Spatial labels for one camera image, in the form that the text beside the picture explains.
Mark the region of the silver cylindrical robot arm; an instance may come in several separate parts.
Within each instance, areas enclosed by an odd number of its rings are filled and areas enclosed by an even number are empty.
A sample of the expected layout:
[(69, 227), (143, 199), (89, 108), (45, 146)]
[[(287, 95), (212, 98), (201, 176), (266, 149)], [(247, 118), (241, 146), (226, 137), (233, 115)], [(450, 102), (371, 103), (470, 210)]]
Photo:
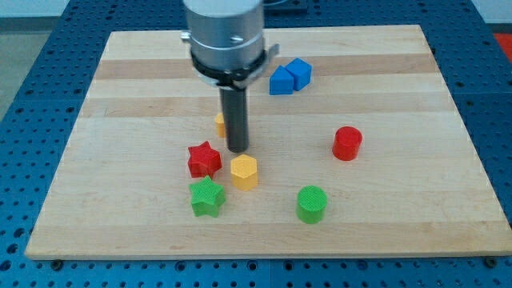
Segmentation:
[(262, 0), (184, 0), (192, 55), (214, 70), (238, 70), (263, 53)]

